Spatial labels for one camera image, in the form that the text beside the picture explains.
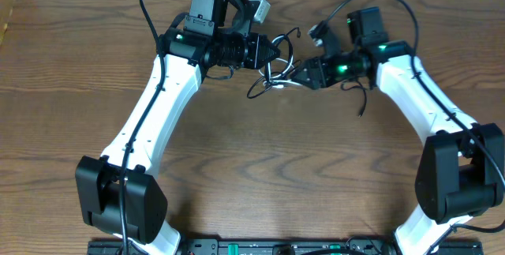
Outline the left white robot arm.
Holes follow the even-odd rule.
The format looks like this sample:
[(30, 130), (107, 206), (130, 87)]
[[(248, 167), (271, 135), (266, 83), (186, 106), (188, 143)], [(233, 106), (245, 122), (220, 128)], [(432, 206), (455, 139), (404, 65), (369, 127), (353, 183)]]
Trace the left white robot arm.
[(84, 156), (75, 179), (84, 222), (120, 238), (115, 254), (174, 254), (180, 233), (166, 221), (168, 201), (156, 179), (185, 106), (213, 66), (260, 69), (279, 55), (252, 32), (267, 0), (191, 0), (162, 34), (148, 83), (119, 134), (99, 158)]

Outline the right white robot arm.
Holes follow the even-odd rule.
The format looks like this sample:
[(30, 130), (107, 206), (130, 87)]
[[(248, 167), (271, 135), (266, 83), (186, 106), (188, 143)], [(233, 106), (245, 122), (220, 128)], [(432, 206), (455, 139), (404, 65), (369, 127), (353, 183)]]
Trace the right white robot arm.
[(423, 144), (415, 179), (417, 207), (385, 254), (432, 254), (468, 221), (504, 199), (504, 135), (462, 112), (425, 72), (413, 48), (391, 41), (376, 7), (348, 13), (353, 50), (341, 50), (326, 21), (309, 32), (324, 54), (293, 71), (313, 90), (367, 77), (398, 106)]

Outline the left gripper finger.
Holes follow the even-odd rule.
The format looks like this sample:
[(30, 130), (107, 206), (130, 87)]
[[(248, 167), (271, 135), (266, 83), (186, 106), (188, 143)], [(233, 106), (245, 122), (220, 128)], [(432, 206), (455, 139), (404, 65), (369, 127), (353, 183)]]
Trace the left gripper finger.
[(280, 49), (269, 40), (267, 36), (263, 36), (263, 53), (264, 54), (279, 54)]
[(260, 67), (263, 68), (267, 66), (272, 61), (276, 60), (280, 57), (280, 53), (278, 51), (269, 51), (263, 52), (260, 54)]

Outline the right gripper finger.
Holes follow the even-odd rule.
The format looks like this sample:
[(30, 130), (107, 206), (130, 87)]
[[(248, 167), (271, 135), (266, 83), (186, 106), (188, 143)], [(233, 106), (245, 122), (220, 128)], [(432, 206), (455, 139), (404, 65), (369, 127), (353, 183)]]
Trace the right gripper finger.
[(311, 60), (305, 60), (301, 62), (291, 73), (291, 80), (307, 80), (310, 78), (310, 66), (312, 64)]
[(307, 88), (311, 88), (312, 87), (312, 82), (310, 80), (299, 79), (299, 78), (295, 78), (295, 77), (291, 77), (290, 80), (293, 81), (296, 84), (299, 84), (301, 86), (305, 86)]

